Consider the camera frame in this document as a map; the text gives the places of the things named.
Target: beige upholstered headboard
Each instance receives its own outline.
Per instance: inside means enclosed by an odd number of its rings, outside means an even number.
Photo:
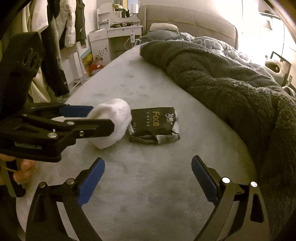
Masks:
[[[179,32],[186,32],[195,37],[208,36],[222,40],[235,49],[238,48],[237,29],[221,16],[212,16],[181,7],[143,5],[138,18],[144,26],[143,35],[149,31],[152,23],[172,23]]]

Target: bed sheet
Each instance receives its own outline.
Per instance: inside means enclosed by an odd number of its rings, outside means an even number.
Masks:
[[[24,230],[38,183],[56,185],[75,178],[97,157],[105,160],[106,170],[83,210],[104,241],[193,240],[214,209],[191,171],[195,155],[234,182],[256,180],[239,136],[162,70],[146,63],[139,46],[108,64],[67,103],[95,106],[113,98],[124,99],[132,109],[174,107],[181,139],[145,145],[130,143],[126,135],[103,150],[81,139],[63,151],[59,163],[39,162],[26,196],[17,199]],[[62,205],[59,208],[69,236],[77,239]]]

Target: blue rubber pad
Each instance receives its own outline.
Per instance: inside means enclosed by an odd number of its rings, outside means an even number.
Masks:
[[[98,158],[95,161],[95,165],[91,167],[92,169],[88,173],[87,177],[85,178],[84,182],[80,185],[78,190],[78,198],[77,202],[80,207],[83,204],[89,202],[96,186],[98,185],[101,177],[105,171],[105,161],[102,158]]]
[[[207,200],[212,202],[214,205],[218,204],[218,187],[207,170],[211,168],[207,168],[200,157],[195,156],[191,162],[191,169],[198,180],[198,183],[200,184]]]
[[[59,113],[64,117],[82,118],[87,117],[93,108],[93,106],[66,105],[60,108]]]

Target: gray fluffy blanket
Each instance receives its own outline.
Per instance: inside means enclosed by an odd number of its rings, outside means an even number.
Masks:
[[[274,239],[296,206],[296,103],[272,78],[202,45],[153,41],[141,56],[172,78],[247,145]]]

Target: vanity table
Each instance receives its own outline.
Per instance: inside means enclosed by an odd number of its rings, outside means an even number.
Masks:
[[[135,45],[129,40],[131,35],[137,39],[143,32],[141,21],[137,18],[140,2],[127,18],[123,18],[121,12],[115,10],[115,3],[115,1],[105,3],[97,9],[98,30],[89,33],[93,58],[103,66]]]

